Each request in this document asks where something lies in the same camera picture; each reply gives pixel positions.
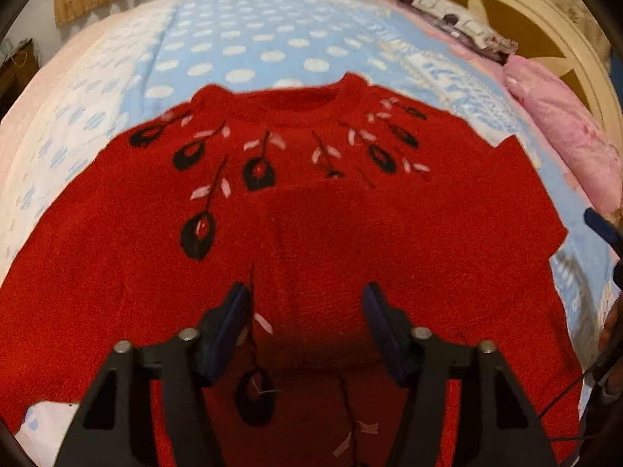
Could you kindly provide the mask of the white patterned pillow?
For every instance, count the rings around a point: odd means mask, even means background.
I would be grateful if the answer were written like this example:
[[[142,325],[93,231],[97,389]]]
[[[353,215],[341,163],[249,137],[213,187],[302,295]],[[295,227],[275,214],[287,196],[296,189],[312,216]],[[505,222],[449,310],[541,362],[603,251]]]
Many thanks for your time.
[[[500,35],[488,22],[451,0],[391,1],[461,42],[472,52],[499,64],[505,64],[519,50],[519,43]]]

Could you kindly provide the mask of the pink quilt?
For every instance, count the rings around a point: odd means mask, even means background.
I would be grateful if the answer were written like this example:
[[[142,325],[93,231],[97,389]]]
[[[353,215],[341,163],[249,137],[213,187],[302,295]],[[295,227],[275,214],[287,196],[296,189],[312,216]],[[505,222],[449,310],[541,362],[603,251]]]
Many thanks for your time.
[[[541,64],[512,55],[503,66],[508,91],[558,152],[595,209],[622,208],[621,157],[577,95]]]

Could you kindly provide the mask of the blue polka dot bedspread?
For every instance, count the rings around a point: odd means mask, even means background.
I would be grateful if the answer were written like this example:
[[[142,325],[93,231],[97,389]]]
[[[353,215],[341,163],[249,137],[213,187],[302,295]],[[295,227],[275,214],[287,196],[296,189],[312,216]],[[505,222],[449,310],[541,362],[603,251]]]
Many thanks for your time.
[[[617,287],[614,256],[584,223],[593,207],[574,174],[486,61],[391,0],[163,0],[119,18],[33,118],[1,196],[1,287],[39,219],[117,136],[191,101],[206,86],[235,94],[320,88],[346,75],[463,119],[487,144],[514,137],[540,176],[566,237],[550,259],[581,372],[579,430],[603,318]],[[83,401],[28,407],[1,429],[28,466],[59,466]]]

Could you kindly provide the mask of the cream wooden headboard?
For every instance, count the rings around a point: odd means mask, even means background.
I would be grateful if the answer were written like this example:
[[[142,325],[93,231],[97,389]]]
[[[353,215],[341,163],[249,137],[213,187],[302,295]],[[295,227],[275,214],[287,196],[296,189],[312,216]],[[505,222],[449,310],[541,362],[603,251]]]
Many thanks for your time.
[[[519,43],[519,55],[561,78],[621,149],[622,110],[617,93],[598,53],[563,12],[548,0],[451,1]]]

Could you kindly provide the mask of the red knit sweater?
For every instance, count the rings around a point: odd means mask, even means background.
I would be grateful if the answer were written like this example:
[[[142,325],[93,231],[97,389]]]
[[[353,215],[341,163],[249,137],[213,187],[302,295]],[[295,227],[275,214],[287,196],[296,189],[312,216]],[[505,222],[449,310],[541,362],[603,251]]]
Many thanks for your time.
[[[170,339],[251,288],[251,338],[206,391],[230,466],[387,461],[405,393],[361,294],[448,342],[500,347],[554,454],[581,367],[553,284],[559,214],[514,137],[346,75],[191,101],[114,138],[39,219],[1,287],[1,414],[78,402],[113,345]]]

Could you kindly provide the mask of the dark wooden desk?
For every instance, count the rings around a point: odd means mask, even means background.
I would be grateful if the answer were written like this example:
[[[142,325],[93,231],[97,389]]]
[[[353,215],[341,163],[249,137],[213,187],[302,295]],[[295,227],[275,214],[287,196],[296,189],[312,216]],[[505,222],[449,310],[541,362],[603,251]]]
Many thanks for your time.
[[[39,71],[32,38],[22,40],[1,64],[0,116],[4,117]]]

